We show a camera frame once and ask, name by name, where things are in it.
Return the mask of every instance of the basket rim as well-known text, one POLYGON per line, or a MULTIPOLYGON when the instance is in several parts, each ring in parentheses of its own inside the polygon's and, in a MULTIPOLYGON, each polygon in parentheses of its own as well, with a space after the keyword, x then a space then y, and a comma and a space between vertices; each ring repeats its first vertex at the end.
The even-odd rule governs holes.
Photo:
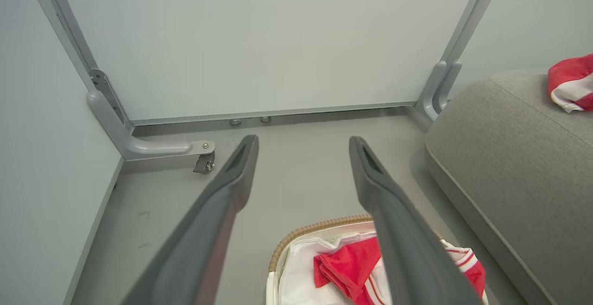
POLYGON ((336 218, 333 220, 326 220, 322 222, 312 223, 311 225, 307 225, 304 227, 300 227, 295 229, 294 231, 290 232, 280 243, 276 246, 276 250, 274 250, 274 254, 271 255, 270 266, 268 269, 269 273, 275 272, 276 267, 278 265, 278 260, 280 259, 280 254, 284 251, 286 246, 290 244, 296 238, 307 235, 308 233, 313 233, 316 231, 320 231, 322 229, 329 229, 331 227, 348 225, 349 223, 360 223, 360 222, 369 222, 372 221, 372 216, 370 215, 356 215, 356 216, 348 216, 348 217, 341 217, 336 218))

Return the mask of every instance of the laundry basket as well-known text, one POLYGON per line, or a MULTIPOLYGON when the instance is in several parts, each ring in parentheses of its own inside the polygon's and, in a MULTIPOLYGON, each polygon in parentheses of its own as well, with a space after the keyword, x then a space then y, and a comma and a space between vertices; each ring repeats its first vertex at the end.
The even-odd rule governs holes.
MULTIPOLYGON (((314 223, 295 229, 290 232, 276 247, 274 254, 271 257, 267 282, 265 284, 265 305, 279 305, 280 304, 280 281, 284 273, 284 266, 286 259, 290 252, 292 244, 305 239, 320 238, 328 241, 349 237, 351 235, 361 235, 363 238, 371 238, 377 236, 375 224, 372 217, 369 215, 348 216, 345 218, 337 218, 323 222, 314 223)), ((445 248, 452 246, 444 241, 442 237, 435 232, 435 240, 440 242, 445 248)), ((335 250, 341 248, 344 244, 337 246, 335 250)), ((486 293, 483 293, 482 304, 488 305, 486 293)))

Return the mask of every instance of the metal latch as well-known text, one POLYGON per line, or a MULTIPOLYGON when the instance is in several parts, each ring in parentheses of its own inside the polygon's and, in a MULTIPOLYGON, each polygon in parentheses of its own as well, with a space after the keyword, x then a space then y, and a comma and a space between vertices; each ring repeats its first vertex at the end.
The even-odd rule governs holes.
POLYGON ((196 166, 193 168, 193 171, 208 174, 212 169, 214 169, 214 152, 200 155, 197 158, 196 166))

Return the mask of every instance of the red and white cloth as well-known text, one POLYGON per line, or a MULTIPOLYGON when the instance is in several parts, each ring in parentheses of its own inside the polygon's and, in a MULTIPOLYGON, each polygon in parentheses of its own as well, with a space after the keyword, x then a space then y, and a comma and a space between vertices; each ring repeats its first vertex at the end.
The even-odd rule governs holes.
MULTIPOLYGON (((279 266, 283 268, 270 273, 273 274, 271 280, 268 277, 270 286, 266 287, 266 305, 351 305, 352 302, 336 284, 315 287, 314 258, 321 254, 335 254, 349 244, 376 238, 373 222, 342 225, 307 236, 291 242, 280 255, 279 266)), ((382 261, 375 261, 377 269, 371 273, 377 276, 375 287, 380 292, 389 289, 387 278, 377 275, 383 268, 382 261)))
POLYGON ((488 305, 488 298, 486 296, 486 270, 478 261, 474 251, 471 248, 455 247, 444 239, 439 240, 445 252, 451 256, 455 265, 469 280, 470 284, 474 286, 477 294, 481 297, 483 305, 488 305))
MULTIPOLYGON (((484 305, 486 271, 471 248, 456 248, 439 240, 459 270, 474 286, 484 305)), ((334 254, 321 254, 313 259, 315 286, 332 282, 356 305, 391 305, 385 267, 377 238, 348 244, 334 254)))
POLYGON ((593 111, 593 54, 552 66, 548 71, 548 94, 566 113, 593 111))

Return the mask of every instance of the metal bracket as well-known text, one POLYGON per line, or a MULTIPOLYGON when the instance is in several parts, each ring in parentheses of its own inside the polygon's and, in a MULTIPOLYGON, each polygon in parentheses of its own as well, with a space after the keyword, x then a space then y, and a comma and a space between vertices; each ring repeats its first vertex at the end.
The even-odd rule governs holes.
POLYGON ((123 126, 119 117, 101 91, 88 92, 87 102, 103 129, 123 158, 129 160, 154 159, 181 155, 204 155, 214 152, 214 142, 148 142, 139 140, 123 126))
POLYGON ((109 105, 112 106, 113 111, 115 111, 117 117, 119 117, 119 120, 121 123, 123 123, 123 126, 128 131, 131 130, 132 123, 127 118, 125 111, 123 111, 123 107, 121 106, 121 103, 113 91, 113 87, 109 81, 108 76, 100 69, 91 69, 88 74, 91 75, 91 80, 93 81, 95 88, 103 93, 107 99, 107 102, 109 102, 109 105))
POLYGON ((447 105, 449 91, 461 70, 459 58, 474 34, 491 0, 469 0, 441 60, 435 65, 416 104, 417 110, 433 122, 447 105))
POLYGON ((438 90, 446 72, 447 62, 441 60, 432 69, 432 73, 430 74, 430 77, 428 77, 426 85, 420 94, 418 103, 415 106, 418 112, 426 117, 426 119, 431 123, 434 122, 438 116, 434 106, 432 106, 432 100, 435 97, 436 91, 438 90))
POLYGON ((210 154, 202 154, 193 168, 194 172, 208 174, 214 169, 214 152, 210 154))
POLYGON ((449 102, 449 92, 451 91, 451 87, 453 87, 453 84, 455 83, 455 79, 457 79, 457 75, 459 75, 459 72, 461 71, 462 65, 463 64, 460 61, 451 64, 451 68, 447 70, 447 74, 445 74, 445 77, 442 80, 441 88, 437 91, 434 98, 436 108, 435 110, 439 114, 449 102))

